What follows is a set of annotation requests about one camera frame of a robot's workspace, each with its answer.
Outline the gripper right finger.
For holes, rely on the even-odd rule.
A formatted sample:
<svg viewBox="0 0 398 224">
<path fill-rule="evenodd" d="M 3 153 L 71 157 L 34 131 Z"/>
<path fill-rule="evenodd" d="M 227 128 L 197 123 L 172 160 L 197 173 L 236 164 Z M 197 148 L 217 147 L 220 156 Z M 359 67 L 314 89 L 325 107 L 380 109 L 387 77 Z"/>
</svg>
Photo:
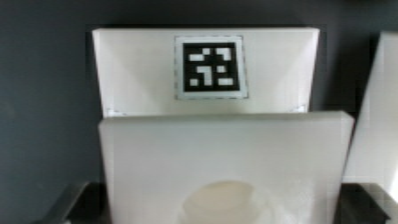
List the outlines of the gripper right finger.
<svg viewBox="0 0 398 224">
<path fill-rule="evenodd" d="M 398 202 L 375 183 L 343 183 L 334 224 L 398 224 Z"/>
</svg>

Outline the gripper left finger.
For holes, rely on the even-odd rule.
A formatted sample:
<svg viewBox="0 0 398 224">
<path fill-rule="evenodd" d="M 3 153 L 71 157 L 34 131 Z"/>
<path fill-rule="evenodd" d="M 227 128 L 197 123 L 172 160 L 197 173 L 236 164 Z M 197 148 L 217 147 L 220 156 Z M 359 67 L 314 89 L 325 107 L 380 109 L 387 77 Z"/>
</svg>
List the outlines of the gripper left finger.
<svg viewBox="0 0 398 224">
<path fill-rule="evenodd" d="M 44 217 L 32 224 L 110 224 L 106 187 L 101 182 L 71 184 Z"/>
</svg>

